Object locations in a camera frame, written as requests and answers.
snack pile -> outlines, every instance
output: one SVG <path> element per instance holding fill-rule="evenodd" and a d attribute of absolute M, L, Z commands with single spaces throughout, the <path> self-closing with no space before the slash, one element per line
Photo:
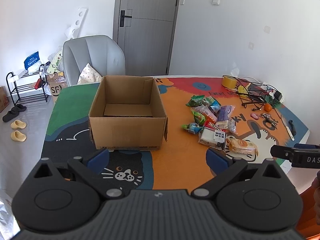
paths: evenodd
<path fill-rule="evenodd" d="M 192 96 L 186 106 L 191 106 L 194 122 L 182 125 L 182 128 L 192 134 L 199 134 L 199 143 L 217 150 L 224 150 L 227 144 L 234 153 L 258 155 L 254 143 L 226 139 L 226 132 L 236 132 L 236 122 L 231 118 L 234 106 L 221 106 L 214 97 L 204 95 Z"/>

shoe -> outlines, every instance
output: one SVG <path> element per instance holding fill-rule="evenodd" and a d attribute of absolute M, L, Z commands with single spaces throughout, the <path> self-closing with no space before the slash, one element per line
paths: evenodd
<path fill-rule="evenodd" d="M 18 142 L 24 142 L 27 136 L 19 131 L 14 131 L 11 133 L 11 139 Z"/>
<path fill-rule="evenodd" d="M 20 121 L 20 120 L 15 120 L 11 124 L 12 129 L 24 129 L 26 126 L 27 126 L 27 124 L 25 122 Z"/>
<path fill-rule="evenodd" d="M 13 118 L 16 118 L 18 115 L 19 115 L 18 111 L 10 110 L 10 111 L 8 111 L 8 113 L 6 115 L 4 115 L 4 117 L 2 117 L 2 121 L 9 122 Z"/>
<path fill-rule="evenodd" d="M 13 108 L 11 108 L 12 111 L 18 111 L 18 112 L 24 112 L 26 111 L 27 107 L 17 104 L 16 106 L 14 106 Z"/>

polka dot pillow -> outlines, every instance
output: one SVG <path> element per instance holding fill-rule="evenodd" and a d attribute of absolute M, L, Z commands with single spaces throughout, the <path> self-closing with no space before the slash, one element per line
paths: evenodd
<path fill-rule="evenodd" d="M 101 82 L 101 80 L 102 77 L 100 76 L 100 74 L 97 71 L 95 71 L 94 68 L 91 67 L 88 63 L 79 76 L 78 85 L 93 82 Z"/>

cardboard box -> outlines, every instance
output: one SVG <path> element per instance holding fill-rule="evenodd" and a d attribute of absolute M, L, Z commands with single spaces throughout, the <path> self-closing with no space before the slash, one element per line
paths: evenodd
<path fill-rule="evenodd" d="M 61 90 L 68 87 L 67 79 L 65 78 L 63 72 L 59 72 L 55 74 L 48 74 L 47 80 L 50 92 L 52 94 L 52 99 L 54 102 L 56 102 Z"/>
<path fill-rule="evenodd" d="M 4 88 L 0 87 L 0 113 L 9 105 L 9 100 L 4 92 Z"/>
<path fill-rule="evenodd" d="M 152 77 L 105 76 L 89 111 L 97 149 L 156 150 L 167 140 L 168 118 Z"/>

chair backrest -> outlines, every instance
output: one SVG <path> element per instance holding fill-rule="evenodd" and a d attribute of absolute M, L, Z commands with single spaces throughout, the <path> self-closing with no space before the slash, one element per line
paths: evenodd
<path fill-rule="evenodd" d="M 124 54 L 108 36 L 96 35 L 66 41 L 63 65 L 70 86 L 76 85 L 80 73 L 89 63 L 101 76 L 125 75 Z"/>

